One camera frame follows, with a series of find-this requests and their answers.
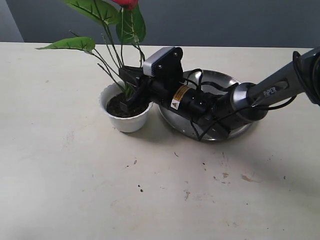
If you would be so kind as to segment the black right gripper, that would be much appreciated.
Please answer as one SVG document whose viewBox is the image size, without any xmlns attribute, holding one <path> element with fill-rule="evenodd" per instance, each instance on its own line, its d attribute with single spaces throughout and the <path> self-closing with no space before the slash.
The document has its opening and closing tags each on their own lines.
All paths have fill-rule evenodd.
<svg viewBox="0 0 320 240">
<path fill-rule="evenodd" d="M 124 100 L 120 109 L 126 113 L 153 102 L 197 125 L 208 125 L 214 117 L 212 108 L 221 94 L 204 92 L 188 79 L 178 77 L 168 82 L 164 78 L 145 76 L 142 67 L 122 66 L 118 70 L 124 83 Z"/>
</svg>

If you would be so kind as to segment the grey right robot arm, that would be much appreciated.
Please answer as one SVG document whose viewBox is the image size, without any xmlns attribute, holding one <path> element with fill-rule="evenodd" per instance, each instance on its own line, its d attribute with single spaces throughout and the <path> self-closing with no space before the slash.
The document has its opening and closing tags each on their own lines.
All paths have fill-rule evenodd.
<svg viewBox="0 0 320 240">
<path fill-rule="evenodd" d="M 122 103 L 124 111 L 150 102 L 199 126 L 219 123 L 234 129 L 261 120 L 279 102 L 305 93 L 320 102 L 320 50 L 294 51 L 292 60 L 260 83 L 236 83 L 223 87 L 200 79 L 189 80 L 182 68 L 183 50 L 163 47 L 142 66 L 122 66 L 120 79 L 133 89 Z"/>
</svg>

